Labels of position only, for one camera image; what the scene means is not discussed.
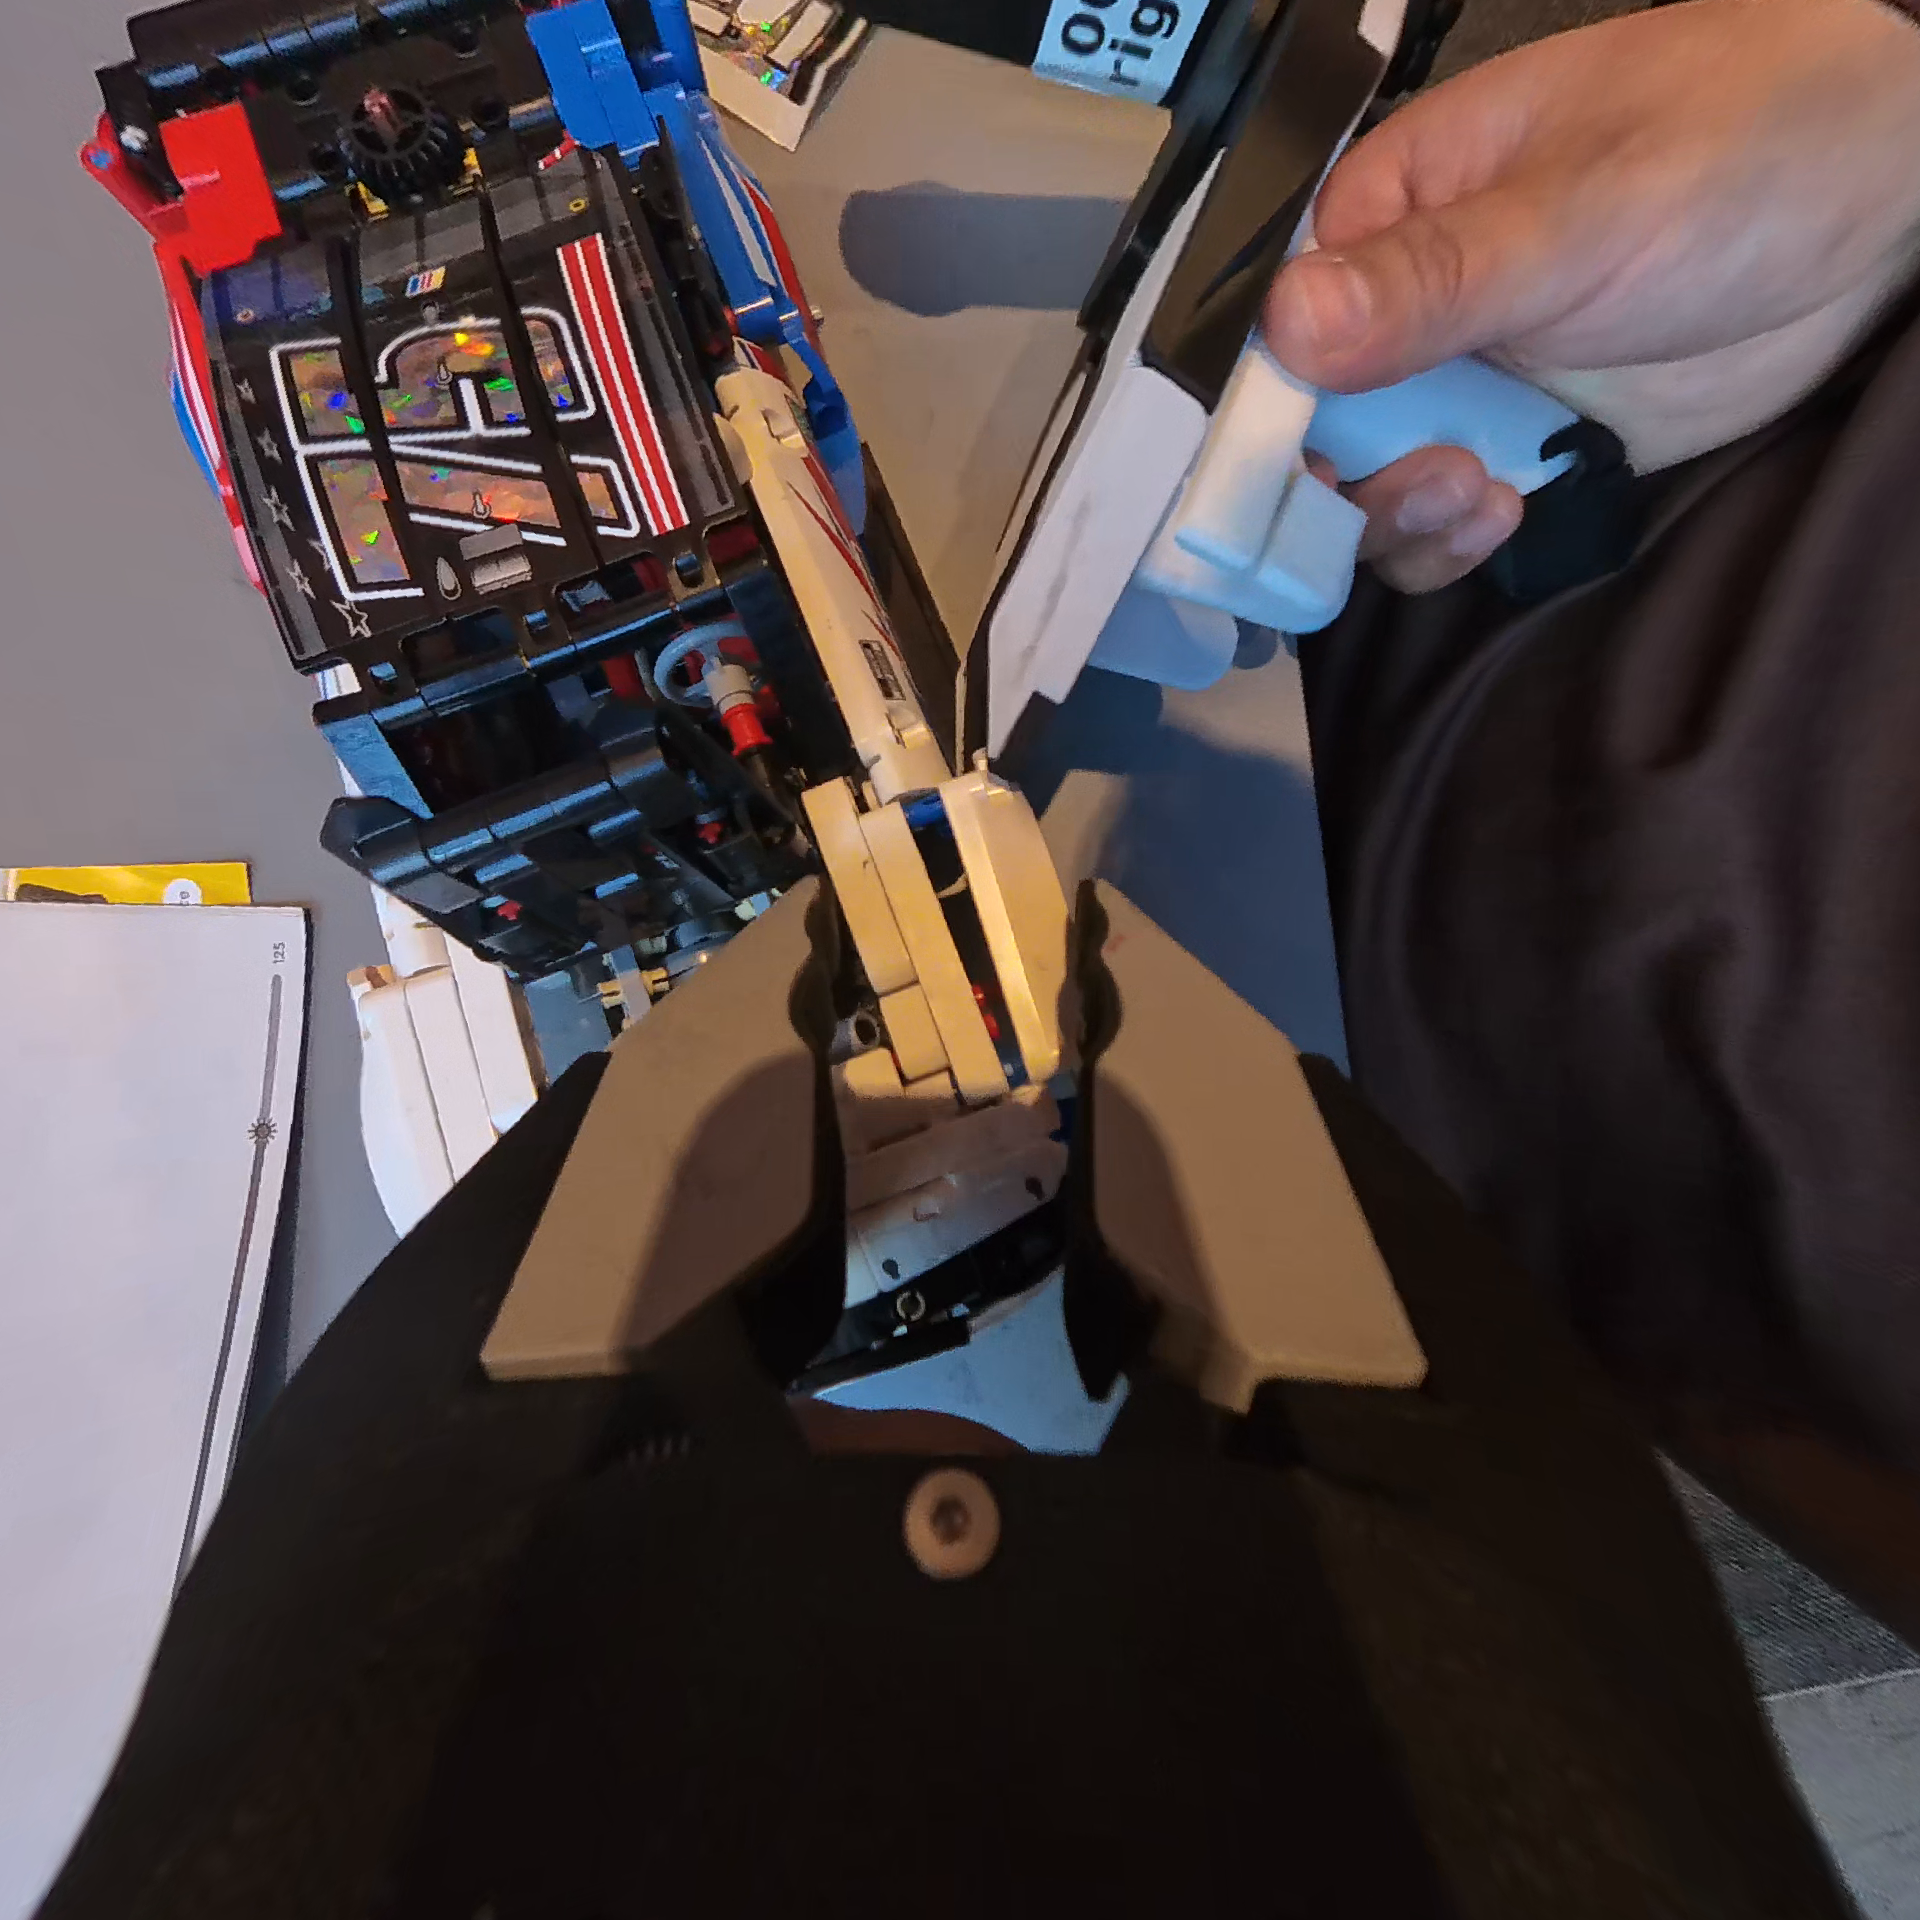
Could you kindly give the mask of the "open instruction booklet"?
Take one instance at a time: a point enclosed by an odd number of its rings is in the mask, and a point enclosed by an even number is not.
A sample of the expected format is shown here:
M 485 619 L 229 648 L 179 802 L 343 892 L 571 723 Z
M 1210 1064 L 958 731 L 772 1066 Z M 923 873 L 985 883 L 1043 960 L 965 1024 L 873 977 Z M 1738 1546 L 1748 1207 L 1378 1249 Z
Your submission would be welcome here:
M 234 1463 L 298 1121 L 307 917 L 7 904 L 2 1866 L 105 1788 Z

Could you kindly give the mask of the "holographic sticker sheet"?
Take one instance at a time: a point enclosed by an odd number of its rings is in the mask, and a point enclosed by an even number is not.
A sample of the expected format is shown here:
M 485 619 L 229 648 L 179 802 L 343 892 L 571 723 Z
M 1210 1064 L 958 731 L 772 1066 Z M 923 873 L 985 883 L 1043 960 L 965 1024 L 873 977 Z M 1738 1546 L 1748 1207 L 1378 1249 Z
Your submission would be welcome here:
M 714 106 L 793 153 L 871 23 L 835 3 L 687 3 Z

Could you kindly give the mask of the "toy brick race car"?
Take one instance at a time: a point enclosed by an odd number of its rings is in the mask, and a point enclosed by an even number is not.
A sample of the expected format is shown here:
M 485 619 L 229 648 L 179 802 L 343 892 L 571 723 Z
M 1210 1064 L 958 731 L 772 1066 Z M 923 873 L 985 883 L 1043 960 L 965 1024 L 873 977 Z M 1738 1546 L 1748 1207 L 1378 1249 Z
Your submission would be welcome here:
M 409 1233 L 562 1073 L 823 876 L 845 1304 L 799 1389 L 1058 1279 L 942 787 L 953 681 L 686 4 L 170 4 L 87 173 L 151 239 L 182 435 L 343 776 L 362 1135 Z

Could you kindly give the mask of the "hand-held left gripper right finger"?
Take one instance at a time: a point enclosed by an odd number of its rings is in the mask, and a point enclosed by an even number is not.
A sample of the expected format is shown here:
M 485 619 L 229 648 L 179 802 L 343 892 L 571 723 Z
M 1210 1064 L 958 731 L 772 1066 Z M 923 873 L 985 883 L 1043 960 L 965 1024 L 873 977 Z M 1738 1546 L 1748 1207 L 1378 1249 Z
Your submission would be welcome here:
M 1301 1051 L 1086 881 L 1062 1035 L 1062 1323 L 1094 1402 L 1147 1367 L 1227 1412 L 1270 1384 L 1418 1387 L 1428 1363 Z

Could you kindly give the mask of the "person's right hand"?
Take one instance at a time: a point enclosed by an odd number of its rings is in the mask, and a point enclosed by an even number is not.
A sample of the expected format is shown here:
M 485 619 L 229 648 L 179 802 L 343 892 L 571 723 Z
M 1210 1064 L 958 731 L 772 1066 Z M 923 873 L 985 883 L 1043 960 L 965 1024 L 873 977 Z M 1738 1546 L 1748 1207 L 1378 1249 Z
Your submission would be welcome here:
M 1263 346 L 1327 393 L 1461 355 L 1643 467 L 1789 412 L 1915 276 L 1915 18 L 1670 4 L 1501 56 L 1340 161 Z

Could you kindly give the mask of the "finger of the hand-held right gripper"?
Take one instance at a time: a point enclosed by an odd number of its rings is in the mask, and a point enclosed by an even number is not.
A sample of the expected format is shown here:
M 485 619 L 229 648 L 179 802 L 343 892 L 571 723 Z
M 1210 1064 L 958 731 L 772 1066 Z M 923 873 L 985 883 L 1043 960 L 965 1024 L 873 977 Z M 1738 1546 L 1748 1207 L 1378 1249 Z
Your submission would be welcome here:
M 1135 355 L 1105 365 L 990 612 L 985 754 L 1065 698 L 1130 591 L 1205 615 L 1190 639 L 1135 625 L 1135 664 L 1183 688 L 1225 672 L 1227 618 L 1305 635 L 1345 610 L 1362 514 L 1308 469 L 1322 397 L 1270 353 L 1238 356 L 1214 412 Z

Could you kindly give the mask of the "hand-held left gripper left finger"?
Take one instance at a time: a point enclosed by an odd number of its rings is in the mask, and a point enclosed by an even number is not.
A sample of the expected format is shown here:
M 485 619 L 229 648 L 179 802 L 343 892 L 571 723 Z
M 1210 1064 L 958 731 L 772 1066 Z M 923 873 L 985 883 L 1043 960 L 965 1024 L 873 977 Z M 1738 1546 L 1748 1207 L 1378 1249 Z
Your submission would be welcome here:
M 639 1369 L 722 1305 L 791 1387 L 847 1282 L 831 888 L 805 877 L 609 1051 L 482 1347 L 494 1380 Z

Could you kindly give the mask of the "grey desk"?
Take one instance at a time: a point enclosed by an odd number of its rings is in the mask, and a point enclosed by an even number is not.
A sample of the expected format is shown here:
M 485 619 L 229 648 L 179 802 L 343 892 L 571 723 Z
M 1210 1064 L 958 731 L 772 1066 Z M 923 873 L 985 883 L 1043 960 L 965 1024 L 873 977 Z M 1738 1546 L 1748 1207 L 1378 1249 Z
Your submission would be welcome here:
M 339 776 L 175 428 L 153 256 L 84 179 L 95 71 L 145 4 L 2 7 L 5 865 L 243 858 L 311 912 L 295 1216 L 263 1327 L 275 1393 L 390 1251 L 357 1121 L 346 973 L 369 888 L 319 850 Z M 852 417 L 965 642 L 1076 348 L 1075 314 L 1165 117 L 879 34 L 769 189 Z M 1298 1047 L 1346 1060 L 1301 681 L 1247 635 L 1205 690 L 1086 674 L 1047 727 L 1045 831 Z

